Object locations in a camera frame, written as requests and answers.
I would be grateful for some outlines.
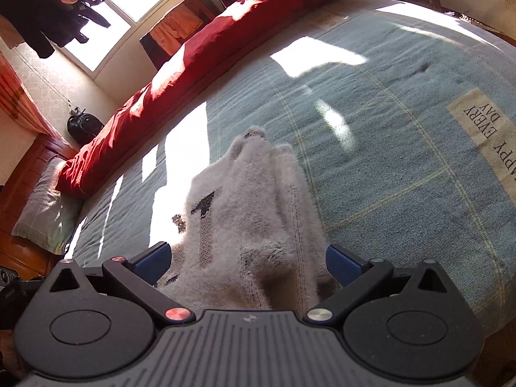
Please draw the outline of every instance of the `window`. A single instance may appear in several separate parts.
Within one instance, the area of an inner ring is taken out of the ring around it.
[[[93,9],[111,23],[104,28],[92,21],[83,27],[89,38],[85,44],[73,40],[65,48],[87,69],[95,71],[106,55],[161,0],[106,0]]]

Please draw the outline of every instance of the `red screw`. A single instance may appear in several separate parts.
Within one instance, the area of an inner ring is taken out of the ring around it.
[[[168,309],[164,313],[165,317],[173,322],[182,322],[183,320],[188,319],[192,312],[188,309],[183,309],[182,307],[175,307],[173,309]]]

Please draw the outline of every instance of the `hand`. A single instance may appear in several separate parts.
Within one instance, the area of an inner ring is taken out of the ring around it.
[[[0,351],[3,355],[4,367],[16,378],[23,378],[22,367],[15,349],[15,342],[12,331],[0,339]]]

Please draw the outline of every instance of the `red blanket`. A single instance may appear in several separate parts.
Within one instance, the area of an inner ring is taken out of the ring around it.
[[[303,11],[327,0],[238,0],[187,41],[61,169],[56,189],[87,198],[213,81]]]

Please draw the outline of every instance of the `window frame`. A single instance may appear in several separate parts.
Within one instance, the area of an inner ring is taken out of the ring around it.
[[[72,54],[66,48],[58,48],[68,59],[70,59],[73,63],[75,63],[80,69],[82,69],[92,80],[96,79],[102,69],[107,65],[113,55],[122,47],[124,43],[139,29],[139,27],[147,21],[159,8],[168,0],[159,0],[153,7],[151,7],[140,20],[135,22],[130,15],[128,15],[122,8],[118,7],[111,0],[104,0],[105,3],[113,10],[118,16],[120,16],[124,22],[126,22],[130,27],[123,34],[123,36],[118,40],[118,42],[109,50],[107,55],[100,61],[100,64],[95,68],[94,71],[85,66],[81,60],[79,60],[74,54]]]

